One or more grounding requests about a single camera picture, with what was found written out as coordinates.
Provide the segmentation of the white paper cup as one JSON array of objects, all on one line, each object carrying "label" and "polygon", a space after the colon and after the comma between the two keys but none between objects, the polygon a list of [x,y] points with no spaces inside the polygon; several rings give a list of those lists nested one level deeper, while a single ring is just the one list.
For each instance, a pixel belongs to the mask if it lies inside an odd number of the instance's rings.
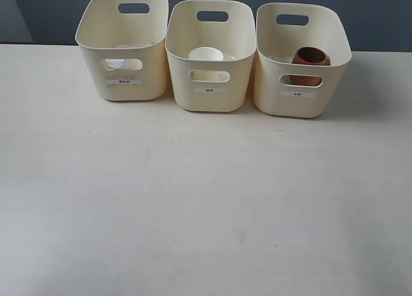
[{"label": "white paper cup", "polygon": [[[208,46],[203,46],[193,49],[189,55],[189,60],[201,61],[221,61],[224,55],[218,49]],[[191,71],[191,78],[196,81],[216,82],[220,79],[218,71],[193,70]]]}]

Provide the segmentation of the clear plastic bottle white cap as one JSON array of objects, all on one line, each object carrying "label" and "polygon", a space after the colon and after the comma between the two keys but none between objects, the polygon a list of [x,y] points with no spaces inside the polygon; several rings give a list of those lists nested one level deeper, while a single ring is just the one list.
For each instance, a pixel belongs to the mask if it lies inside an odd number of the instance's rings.
[{"label": "clear plastic bottle white cap", "polygon": [[[115,48],[130,48],[130,45],[119,44],[116,45]],[[123,69],[127,66],[127,59],[106,59],[106,63],[111,69]]]}]

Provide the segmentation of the brown wooden cup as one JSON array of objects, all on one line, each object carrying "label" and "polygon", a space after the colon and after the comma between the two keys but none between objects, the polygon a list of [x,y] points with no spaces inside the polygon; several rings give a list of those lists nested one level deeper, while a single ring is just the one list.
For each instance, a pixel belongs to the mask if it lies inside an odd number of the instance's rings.
[{"label": "brown wooden cup", "polygon": [[[307,46],[299,48],[296,51],[294,58],[292,59],[292,64],[329,66],[330,58],[322,50]],[[305,75],[290,76],[291,83],[298,86],[316,87],[321,84],[322,80],[321,77],[310,77]]]}]

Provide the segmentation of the cream bin right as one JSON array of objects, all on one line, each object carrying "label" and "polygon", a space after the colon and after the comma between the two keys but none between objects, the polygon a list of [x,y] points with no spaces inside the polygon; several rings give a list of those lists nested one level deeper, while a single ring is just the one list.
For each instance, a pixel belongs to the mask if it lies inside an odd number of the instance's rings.
[{"label": "cream bin right", "polygon": [[[339,16],[319,5],[267,3],[257,10],[256,38],[256,107],[268,115],[319,116],[351,60]],[[301,48],[320,50],[327,64],[294,63]]]}]

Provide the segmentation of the cream bin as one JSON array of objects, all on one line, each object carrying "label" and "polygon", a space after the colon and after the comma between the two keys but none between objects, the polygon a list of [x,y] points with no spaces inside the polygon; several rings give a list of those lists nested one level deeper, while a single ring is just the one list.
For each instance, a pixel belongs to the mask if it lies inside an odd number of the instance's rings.
[{"label": "cream bin", "polygon": [[[75,40],[99,95],[108,101],[144,101],[162,96],[169,68],[165,50],[168,0],[91,0]],[[119,44],[130,48],[119,48]],[[111,69],[106,59],[127,59]]]},{"label": "cream bin", "polygon": [[188,111],[240,108],[256,52],[251,8],[231,0],[174,6],[165,40],[174,99]]},{"label": "cream bin", "polygon": [[[267,3],[257,10],[256,38],[256,107],[268,115],[319,116],[351,60],[339,16],[319,5]],[[320,50],[327,64],[294,63],[301,48]]]}]

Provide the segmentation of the cream bin middle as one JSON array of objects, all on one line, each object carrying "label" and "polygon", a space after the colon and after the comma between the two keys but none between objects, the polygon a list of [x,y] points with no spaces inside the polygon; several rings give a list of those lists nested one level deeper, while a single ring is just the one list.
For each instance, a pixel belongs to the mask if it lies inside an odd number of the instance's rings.
[{"label": "cream bin middle", "polygon": [[256,52],[251,8],[231,0],[174,6],[165,40],[174,99],[188,111],[240,108]]}]

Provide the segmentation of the cream bin left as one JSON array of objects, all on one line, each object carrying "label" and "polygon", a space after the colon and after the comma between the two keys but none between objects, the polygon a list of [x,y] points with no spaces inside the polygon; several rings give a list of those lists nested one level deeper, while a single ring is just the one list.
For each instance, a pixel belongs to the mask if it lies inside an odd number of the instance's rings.
[{"label": "cream bin left", "polygon": [[[168,0],[91,0],[75,40],[99,95],[108,101],[144,101],[162,96],[169,68],[165,50]],[[119,44],[130,48],[119,48]],[[111,69],[106,59],[127,59]]]}]

